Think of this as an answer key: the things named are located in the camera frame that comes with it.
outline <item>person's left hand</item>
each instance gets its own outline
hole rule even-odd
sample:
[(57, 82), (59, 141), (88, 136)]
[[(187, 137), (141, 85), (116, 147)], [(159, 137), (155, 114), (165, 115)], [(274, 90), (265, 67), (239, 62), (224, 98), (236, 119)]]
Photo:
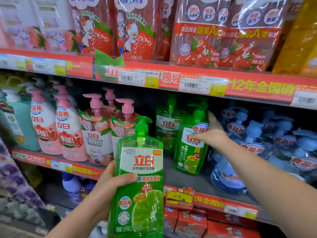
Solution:
[(109, 204), (117, 188), (131, 184), (138, 179), (138, 175), (133, 173), (113, 177), (115, 165), (116, 160), (111, 161), (106, 170), (102, 173), (96, 186), (83, 201), (91, 211), (96, 213), (95, 217), (98, 222), (108, 216)]

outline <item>supermarket aisle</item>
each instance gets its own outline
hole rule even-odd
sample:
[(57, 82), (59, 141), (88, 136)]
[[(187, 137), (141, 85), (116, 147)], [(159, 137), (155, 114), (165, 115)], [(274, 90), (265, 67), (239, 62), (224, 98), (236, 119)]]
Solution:
[(0, 231), (0, 238), (42, 238), (42, 236), (38, 236), (5, 224), (0, 224)]

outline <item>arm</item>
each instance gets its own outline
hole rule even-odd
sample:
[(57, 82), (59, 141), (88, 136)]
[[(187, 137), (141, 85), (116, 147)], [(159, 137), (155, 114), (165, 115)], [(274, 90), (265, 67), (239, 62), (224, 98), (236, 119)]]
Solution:
[(113, 177), (115, 160), (103, 172), (93, 191), (45, 238), (88, 238), (96, 225), (107, 217), (109, 203), (117, 188), (137, 180), (137, 174)]
[(317, 233), (317, 190), (227, 137), (209, 112), (209, 129), (193, 134), (221, 152), (259, 204), (289, 238), (310, 238)]

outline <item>cartoon duck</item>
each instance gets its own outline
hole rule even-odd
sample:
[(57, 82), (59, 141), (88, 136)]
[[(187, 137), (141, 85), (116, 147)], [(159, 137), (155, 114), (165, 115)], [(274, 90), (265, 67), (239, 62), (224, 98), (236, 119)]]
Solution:
[(129, 52), (129, 54), (133, 55), (131, 44), (135, 43), (135, 38), (139, 35), (138, 34), (138, 26), (133, 23), (131, 24), (131, 27), (126, 30), (128, 32), (129, 39), (125, 42), (123, 48), (125, 52)]
[(88, 42), (88, 40), (93, 39), (93, 36), (92, 36), (92, 34), (93, 34), (93, 24), (92, 24), (92, 22), (91, 22), (90, 20), (87, 20), (87, 21), (84, 23), (83, 28), (84, 28), (84, 31), (85, 31), (86, 34), (85, 34), (85, 36), (82, 38), (82, 42), (83, 42), (83, 44), (84, 44), (88, 49), (91, 49), (91, 48), (89, 47), (89, 42)]

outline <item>product box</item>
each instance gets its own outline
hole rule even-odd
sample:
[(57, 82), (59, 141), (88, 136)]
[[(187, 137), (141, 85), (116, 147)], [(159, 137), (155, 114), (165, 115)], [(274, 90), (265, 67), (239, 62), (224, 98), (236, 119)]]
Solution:
[(174, 232), (178, 218), (178, 209), (165, 206), (164, 207), (164, 231)]
[(238, 226), (232, 226), (228, 224), (222, 224), (214, 221), (207, 221), (207, 233), (204, 238), (261, 238), (259, 232), (255, 230), (250, 230)]
[(256, 221), (215, 210), (207, 210), (207, 219), (256, 230)]
[(175, 228), (175, 233), (183, 237), (203, 236), (207, 228), (206, 214), (195, 211), (178, 212), (178, 221)]

